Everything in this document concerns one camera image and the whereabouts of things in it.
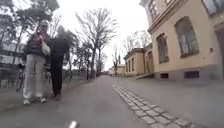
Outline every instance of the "shoe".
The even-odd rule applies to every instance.
[[[59,100],[61,99],[61,95],[60,95],[60,94],[56,95],[54,99],[55,99],[56,101],[59,101]]]
[[[24,100],[24,101],[23,101],[23,104],[24,104],[24,105],[30,105],[30,100],[28,100],[28,99]]]
[[[51,94],[51,99],[54,99],[56,95],[54,93]]]
[[[46,103],[47,100],[46,100],[46,98],[41,97],[41,98],[40,98],[40,102],[41,102],[41,103]]]

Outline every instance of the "woman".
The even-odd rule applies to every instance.
[[[43,96],[43,70],[46,62],[46,54],[43,52],[43,43],[48,43],[49,40],[47,30],[48,22],[41,22],[39,31],[33,34],[27,42],[25,49],[26,69],[23,88],[23,103],[25,105],[30,104],[33,95],[42,103],[46,102],[46,98]]]

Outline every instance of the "distant building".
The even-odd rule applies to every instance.
[[[109,75],[110,76],[115,76],[115,68],[114,68],[114,66],[109,69]],[[118,76],[125,75],[125,65],[120,64],[120,65],[117,66],[117,75]]]
[[[156,78],[223,78],[223,0],[141,0],[140,5],[148,17]]]
[[[23,53],[24,44],[19,44],[17,52],[15,53],[16,44],[3,44],[2,50],[0,51],[0,64],[1,65],[11,65],[13,62],[13,56],[15,57],[15,65],[22,62],[21,56]]]
[[[145,48],[134,48],[124,57],[124,60],[126,76],[154,73],[152,44]]]

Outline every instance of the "door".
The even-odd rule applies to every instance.
[[[215,33],[219,41],[219,46],[220,46],[221,56],[222,56],[222,64],[224,66],[224,28],[217,30]]]
[[[152,56],[152,52],[148,53],[148,66],[149,66],[149,73],[153,73],[154,72],[154,62],[153,62],[153,56]]]

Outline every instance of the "cobblestone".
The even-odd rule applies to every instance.
[[[128,103],[128,106],[135,106],[135,104],[134,103],[132,103],[132,102],[130,102],[130,103]]]
[[[169,120],[173,120],[173,119],[175,119],[175,117],[171,116],[169,113],[163,113],[162,115],[163,115],[164,117],[166,117],[167,119],[169,119]]]
[[[164,112],[164,110],[161,109],[160,107],[156,107],[156,108],[154,108],[153,110],[155,110],[155,111],[158,112],[158,113],[163,113],[163,112]]]
[[[146,113],[149,115],[149,116],[158,116],[159,115],[159,113],[157,113],[157,112],[155,112],[155,111],[153,111],[153,110],[149,110],[149,111],[146,111]]]
[[[141,98],[140,98],[140,99],[137,99],[137,100],[138,100],[138,101],[140,101],[140,102],[143,102],[143,101],[144,101],[144,100],[143,100],[143,99],[141,99]]]
[[[162,116],[155,117],[155,120],[158,121],[159,123],[162,123],[162,124],[165,124],[165,125],[170,123],[169,120],[167,120],[166,118],[164,118]]]
[[[149,116],[142,117],[142,120],[144,120],[147,124],[153,124],[156,122],[153,118],[151,118]]]
[[[179,125],[172,123],[167,126],[167,128],[181,128]]]
[[[158,107],[157,105],[154,105],[154,104],[150,104],[148,105],[150,108],[155,108],[155,107]]]
[[[135,105],[134,106],[131,106],[131,109],[134,110],[134,111],[135,110],[140,110],[140,108],[138,106],[135,106]]]
[[[136,104],[137,104],[138,106],[142,106],[142,105],[143,105],[143,104],[140,103],[140,102],[136,102]]]
[[[182,127],[185,127],[185,126],[187,126],[187,125],[190,124],[189,121],[187,121],[187,120],[183,120],[183,119],[177,119],[177,120],[175,121],[175,123],[177,123],[178,125],[180,125],[180,126],[182,126]]]
[[[149,125],[149,128],[202,128],[194,123],[176,118],[159,106],[145,101],[138,95],[119,86],[113,86],[128,106]]]
[[[140,106],[140,108],[141,108],[143,111],[146,111],[146,110],[149,110],[149,109],[150,109],[148,106]]]
[[[137,110],[137,111],[135,111],[135,113],[138,115],[138,116],[140,116],[140,117],[142,117],[142,116],[146,116],[147,114],[144,112],[144,111],[142,111],[142,110]]]
[[[164,125],[162,125],[162,124],[157,123],[157,124],[152,124],[150,126],[150,128],[166,128],[166,127]]]

